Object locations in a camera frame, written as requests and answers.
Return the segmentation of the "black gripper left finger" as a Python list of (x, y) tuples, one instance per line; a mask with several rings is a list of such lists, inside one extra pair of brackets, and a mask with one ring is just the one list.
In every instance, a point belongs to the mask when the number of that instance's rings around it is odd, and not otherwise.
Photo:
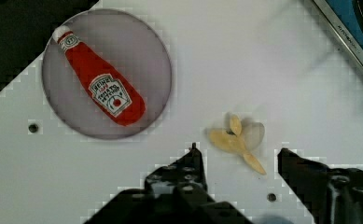
[(84, 224), (253, 224), (207, 192), (202, 153), (188, 153), (149, 174), (141, 189), (125, 189)]

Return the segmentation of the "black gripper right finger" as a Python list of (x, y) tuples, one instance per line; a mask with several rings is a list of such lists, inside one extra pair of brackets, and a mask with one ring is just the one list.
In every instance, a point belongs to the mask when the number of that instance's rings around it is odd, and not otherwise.
[(315, 224), (363, 224), (363, 170), (330, 168), (287, 148), (277, 155), (278, 173)]

